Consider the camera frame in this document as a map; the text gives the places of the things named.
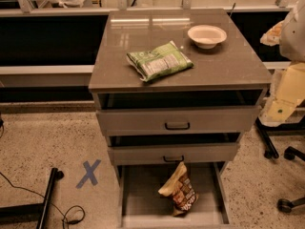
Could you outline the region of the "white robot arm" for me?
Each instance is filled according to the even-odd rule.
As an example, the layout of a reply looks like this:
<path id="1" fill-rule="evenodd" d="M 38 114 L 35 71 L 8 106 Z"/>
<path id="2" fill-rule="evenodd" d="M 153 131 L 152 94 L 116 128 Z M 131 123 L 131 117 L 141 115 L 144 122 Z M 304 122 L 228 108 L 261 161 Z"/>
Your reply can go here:
<path id="1" fill-rule="evenodd" d="M 268 127 L 283 124 L 305 100 L 305 0 L 298 0 L 284 20 L 260 38 L 266 46 L 279 46 L 280 54 L 291 63 L 285 70 L 276 70 L 270 96 L 259 115 Z"/>

